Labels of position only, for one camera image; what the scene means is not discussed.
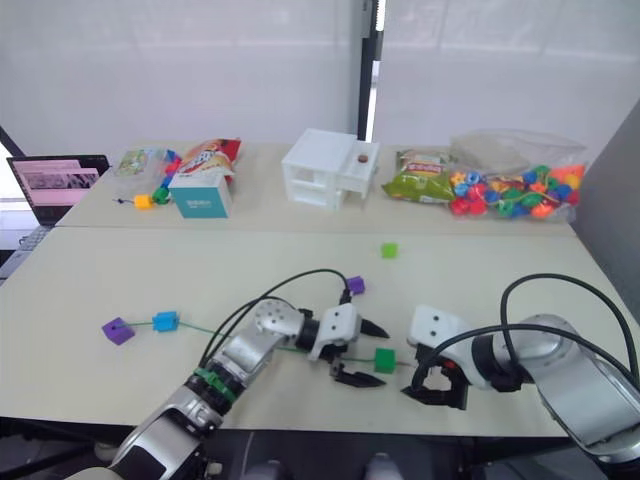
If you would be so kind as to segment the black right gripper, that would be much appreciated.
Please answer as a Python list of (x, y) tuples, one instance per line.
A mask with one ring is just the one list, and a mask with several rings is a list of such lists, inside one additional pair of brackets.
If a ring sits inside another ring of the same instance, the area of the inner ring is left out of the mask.
[[(423, 344), (416, 346), (414, 358), (416, 360), (416, 374), (424, 371), (425, 361), (428, 359), (428, 347)], [(467, 395), (469, 382), (458, 364), (444, 357), (438, 357), (435, 365), (449, 380), (448, 390), (438, 390), (420, 385), (413, 387), (408, 385), (401, 392), (407, 397), (429, 406), (447, 406), (464, 411), (467, 407)]]

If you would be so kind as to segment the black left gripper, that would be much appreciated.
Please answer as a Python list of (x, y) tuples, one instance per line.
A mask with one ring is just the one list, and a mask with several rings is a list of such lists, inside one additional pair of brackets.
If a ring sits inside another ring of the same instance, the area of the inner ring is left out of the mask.
[[(365, 318), (361, 319), (360, 333), (373, 338), (390, 338), (384, 328)], [(349, 345), (347, 343), (332, 343), (324, 345), (320, 351), (319, 359), (329, 364), (329, 372), (336, 382), (353, 388), (377, 388), (386, 384), (384, 380), (371, 374), (345, 371), (342, 355), (348, 349)]]

